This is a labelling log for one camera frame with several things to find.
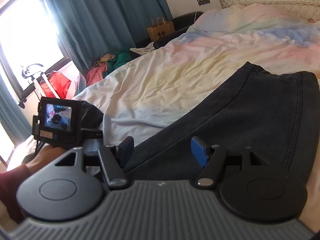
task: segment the hand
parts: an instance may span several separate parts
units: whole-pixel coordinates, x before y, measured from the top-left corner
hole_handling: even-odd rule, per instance
[[[65,152],[66,150],[61,147],[53,147],[46,144],[42,147],[37,156],[31,162],[27,163],[26,166],[30,173],[34,174]]]

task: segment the red sleeve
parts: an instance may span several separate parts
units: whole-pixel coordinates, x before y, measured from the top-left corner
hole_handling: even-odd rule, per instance
[[[12,171],[0,173],[0,200],[7,207],[12,220],[20,223],[24,217],[18,206],[16,193],[20,184],[30,176],[30,171],[25,164]]]

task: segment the brown paper bag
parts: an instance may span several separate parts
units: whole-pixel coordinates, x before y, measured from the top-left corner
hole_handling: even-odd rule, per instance
[[[151,21],[152,26],[147,28],[151,41],[157,41],[175,31],[173,22],[167,22],[162,17],[157,19],[156,24],[154,24],[153,19]]]

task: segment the wall socket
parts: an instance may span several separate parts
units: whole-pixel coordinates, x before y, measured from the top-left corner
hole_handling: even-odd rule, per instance
[[[210,0],[197,0],[197,2],[198,2],[198,5],[204,5],[204,4],[210,3]]]

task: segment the pastel tie-dye bedsheet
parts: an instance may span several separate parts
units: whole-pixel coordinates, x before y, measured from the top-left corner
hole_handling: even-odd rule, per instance
[[[133,136],[139,144],[198,105],[246,61],[273,74],[313,72],[320,78],[320,22],[272,6],[234,5],[204,13],[187,33],[137,58],[74,99],[104,113],[105,144]],[[320,154],[302,214],[320,228]]]

